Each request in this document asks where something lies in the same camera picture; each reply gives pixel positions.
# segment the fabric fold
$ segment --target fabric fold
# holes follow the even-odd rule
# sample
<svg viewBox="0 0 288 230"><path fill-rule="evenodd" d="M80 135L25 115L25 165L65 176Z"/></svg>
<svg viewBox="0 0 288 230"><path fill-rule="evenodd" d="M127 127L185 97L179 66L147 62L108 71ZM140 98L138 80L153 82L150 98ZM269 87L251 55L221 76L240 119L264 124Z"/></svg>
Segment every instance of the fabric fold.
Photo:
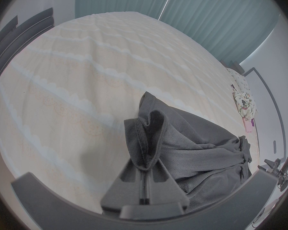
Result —
<svg viewBox="0 0 288 230"><path fill-rule="evenodd" d="M250 144L194 114L170 107L146 92L138 118L124 121L127 147L142 171L161 159L190 199L188 211L231 194L251 175Z"/></svg>

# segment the headboard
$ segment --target headboard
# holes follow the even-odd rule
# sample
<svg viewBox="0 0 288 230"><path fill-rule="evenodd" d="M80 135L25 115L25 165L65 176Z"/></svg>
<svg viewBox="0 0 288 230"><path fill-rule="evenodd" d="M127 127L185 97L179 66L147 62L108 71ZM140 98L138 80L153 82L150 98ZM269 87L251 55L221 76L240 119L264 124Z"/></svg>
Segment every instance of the headboard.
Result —
<svg viewBox="0 0 288 230"><path fill-rule="evenodd" d="M281 163L286 160L286 136L282 117L277 103L255 68L244 74L249 88L256 102L258 113L255 114L255 125L260 153L260 165L269 168L265 159L275 161L280 158Z"/></svg>

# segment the striped bed sheet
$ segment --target striped bed sheet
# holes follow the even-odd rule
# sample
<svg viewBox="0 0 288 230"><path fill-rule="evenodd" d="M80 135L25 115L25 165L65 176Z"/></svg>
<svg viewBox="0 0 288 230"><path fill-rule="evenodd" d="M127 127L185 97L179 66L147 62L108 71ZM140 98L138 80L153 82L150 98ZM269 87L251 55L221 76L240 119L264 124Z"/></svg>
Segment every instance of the striped bed sheet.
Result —
<svg viewBox="0 0 288 230"><path fill-rule="evenodd" d="M67 200L101 213L129 159L123 121L145 91L251 144L235 80L194 40L137 12L93 14L39 36L0 77L0 152L14 177L30 171Z"/></svg>

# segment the bed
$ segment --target bed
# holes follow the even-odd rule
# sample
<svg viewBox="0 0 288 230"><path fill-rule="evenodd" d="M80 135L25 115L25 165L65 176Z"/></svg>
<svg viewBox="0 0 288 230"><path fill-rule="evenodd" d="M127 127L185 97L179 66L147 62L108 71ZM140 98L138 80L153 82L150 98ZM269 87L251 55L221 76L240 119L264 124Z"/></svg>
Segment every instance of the bed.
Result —
<svg viewBox="0 0 288 230"><path fill-rule="evenodd" d="M65 22L25 47L0 76L0 153L15 178L32 172L65 199L101 213L129 159L123 121L146 91L251 144L234 78L194 40L137 12Z"/></svg>

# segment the pink cloth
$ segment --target pink cloth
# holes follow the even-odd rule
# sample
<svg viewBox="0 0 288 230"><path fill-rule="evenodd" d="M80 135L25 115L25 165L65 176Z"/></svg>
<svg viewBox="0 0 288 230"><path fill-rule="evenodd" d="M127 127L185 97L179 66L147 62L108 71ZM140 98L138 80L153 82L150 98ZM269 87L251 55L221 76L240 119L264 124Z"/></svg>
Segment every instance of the pink cloth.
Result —
<svg viewBox="0 0 288 230"><path fill-rule="evenodd" d="M245 118L243 117L243 123L244 123L244 127L245 127L245 131L247 133L251 133L252 130L253 130L253 125L252 125L252 122L251 121L247 121L245 120Z"/></svg>

